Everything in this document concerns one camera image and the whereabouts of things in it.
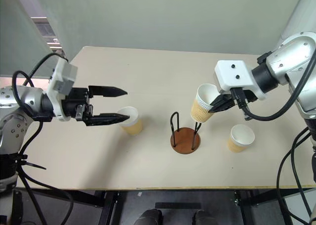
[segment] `robotic arm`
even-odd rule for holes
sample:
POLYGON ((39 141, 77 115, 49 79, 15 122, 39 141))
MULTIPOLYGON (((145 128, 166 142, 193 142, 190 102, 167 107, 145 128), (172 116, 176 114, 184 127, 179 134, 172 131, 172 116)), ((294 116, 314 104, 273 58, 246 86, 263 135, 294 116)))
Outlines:
MULTIPOLYGON (((258 58, 251 72, 241 60, 220 60, 215 67, 215 80, 219 95, 212 103, 210 112, 227 110, 238 105, 244 111, 245 120, 253 117, 247 104, 266 99, 266 93, 278 84, 289 85, 294 93, 308 65, 315 65, 316 33, 301 32, 286 39, 277 50, 258 58)), ((316 68, 311 71, 295 104, 311 132, 313 148, 316 149, 316 68)), ((273 118, 261 117, 268 121, 273 118)))
POLYGON ((47 91, 16 84, 0 89, 0 203, 1 216, 5 214, 8 221, 11 220, 14 197, 12 189, 18 178, 17 162, 27 157, 19 151, 33 121, 50 122, 53 117, 60 121, 75 118, 87 126, 97 126, 129 119, 127 115, 116 113, 92 115, 90 98, 95 95, 115 97, 127 92, 115 87, 73 88, 76 74, 77 67, 59 58, 47 91))

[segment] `white wall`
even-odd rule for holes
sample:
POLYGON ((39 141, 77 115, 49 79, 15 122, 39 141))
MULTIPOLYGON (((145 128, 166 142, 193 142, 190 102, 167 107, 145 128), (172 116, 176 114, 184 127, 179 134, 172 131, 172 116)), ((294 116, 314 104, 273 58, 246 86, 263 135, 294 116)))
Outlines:
POLYGON ((291 35, 304 31, 316 32, 316 0, 299 0, 277 46, 291 35))
MULTIPOLYGON (((50 52, 20 1, 0 0, 0 75, 11 76, 17 70, 29 73, 50 52)), ((50 76, 54 64, 50 59, 36 76, 50 76)))
POLYGON ((30 17, 46 17, 39 0, 20 0, 30 17))
POLYGON ((39 0, 66 55, 85 45, 261 54, 298 0, 39 0))

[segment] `shoe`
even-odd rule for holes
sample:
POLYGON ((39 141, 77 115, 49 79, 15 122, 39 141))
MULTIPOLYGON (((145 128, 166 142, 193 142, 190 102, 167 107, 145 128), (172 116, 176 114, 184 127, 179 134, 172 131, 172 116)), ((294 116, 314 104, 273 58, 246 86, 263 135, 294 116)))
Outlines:
POLYGON ((209 212, 198 210, 192 218, 192 225, 218 225, 218 223, 209 212))
POLYGON ((162 225, 162 212, 158 209, 149 209, 143 212, 134 225, 162 225))

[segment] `beige tabletop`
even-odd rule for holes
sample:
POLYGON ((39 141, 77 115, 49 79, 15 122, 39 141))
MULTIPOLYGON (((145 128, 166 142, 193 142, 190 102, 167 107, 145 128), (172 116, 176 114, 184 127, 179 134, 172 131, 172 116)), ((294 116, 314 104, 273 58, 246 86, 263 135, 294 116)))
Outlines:
MULTIPOLYGON (((74 119, 54 119, 44 123, 42 132, 26 151, 29 162, 47 170, 24 168, 33 178, 66 189, 275 187, 283 156, 306 126, 295 106, 270 122, 246 122, 235 106, 202 124, 201 144, 194 153, 178 154, 170 145, 171 114, 179 112, 180 127, 194 127, 190 117, 193 99, 199 85, 214 83, 216 62, 238 59, 253 68, 257 66, 256 57, 84 47, 72 61, 79 68, 75 87, 115 86, 128 92, 116 98, 94 97, 94 114, 134 106, 140 112, 144 129, 139 135, 129 136, 119 125, 86 127, 74 119), (253 146, 241 153, 227 148, 230 130, 236 124, 250 126, 256 135, 253 146)), ((287 86, 278 87, 268 94, 267 100, 258 100, 249 107, 255 114, 267 116, 279 110, 288 98, 287 86)), ((28 134, 37 126, 33 123, 28 134)), ((315 186, 312 153, 309 140, 295 151, 301 184, 308 187, 315 186)), ((289 160, 285 162, 280 185, 296 187, 289 160)))

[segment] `kraft paper cup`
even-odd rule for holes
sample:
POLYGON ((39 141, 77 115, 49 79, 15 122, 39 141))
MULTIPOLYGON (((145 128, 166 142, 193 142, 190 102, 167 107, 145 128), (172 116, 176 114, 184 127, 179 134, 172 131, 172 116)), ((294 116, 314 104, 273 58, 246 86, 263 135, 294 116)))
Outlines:
POLYGON ((119 125, 130 135, 137 135, 143 129, 142 121, 139 119, 138 110, 135 107, 127 106, 118 111, 118 114, 129 115, 129 119, 119 125))
POLYGON ((208 111, 212 108, 212 103, 215 98, 220 95, 217 87, 213 84, 202 84, 197 89, 196 97, 191 108, 191 117, 198 123, 206 122, 213 113, 208 111))
POLYGON ((253 130, 246 125, 235 125, 232 127, 228 139, 228 148, 232 152, 241 152, 248 148, 255 140, 253 130))

